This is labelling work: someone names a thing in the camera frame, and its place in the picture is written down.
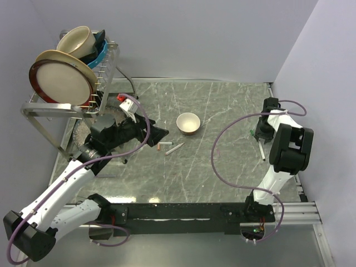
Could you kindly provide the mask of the white pen black tip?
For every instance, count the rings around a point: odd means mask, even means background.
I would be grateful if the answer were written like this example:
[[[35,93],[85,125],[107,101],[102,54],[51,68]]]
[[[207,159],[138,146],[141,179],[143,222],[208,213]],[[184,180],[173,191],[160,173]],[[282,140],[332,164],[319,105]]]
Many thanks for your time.
[[[263,149],[263,145],[261,143],[261,141],[258,141],[258,146],[259,146],[259,150],[260,150],[260,153],[261,153],[261,158],[263,161],[266,160],[266,157],[265,157],[265,154],[264,154],[264,149]]]

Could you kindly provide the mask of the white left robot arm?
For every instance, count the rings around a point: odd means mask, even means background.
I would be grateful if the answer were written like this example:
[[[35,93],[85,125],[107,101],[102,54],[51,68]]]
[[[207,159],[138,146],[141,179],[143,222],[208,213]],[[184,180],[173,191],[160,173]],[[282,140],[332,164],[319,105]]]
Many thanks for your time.
[[[81,204],[61,212],[69,199],[91,181],[115,156],[112,150],[132,139],[153,147],[169,134],[155,121],[140,115],[116,123],[111,114],[100,115],[78,153],[60,177],[21,212],[10,211],[4,218],[9,240],[7,258],[12,265],[43,259],[55,243],[84,223],[112,227],[116,212],[99,194],[88,196]]]

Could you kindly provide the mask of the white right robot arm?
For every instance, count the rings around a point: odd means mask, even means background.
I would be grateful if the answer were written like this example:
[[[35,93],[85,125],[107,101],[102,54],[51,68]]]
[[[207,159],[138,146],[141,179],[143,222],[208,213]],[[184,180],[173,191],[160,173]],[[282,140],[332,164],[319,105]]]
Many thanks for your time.
[[[270,166],[258,189],[246,198],[243,214],[249,221],[269,216],[274,195],[289,179],[307,168],[314,138],[314,131],[296,123],[288,111],[281,108],[278,98],[266,98],[262,113],[255,139],[272,143]]]

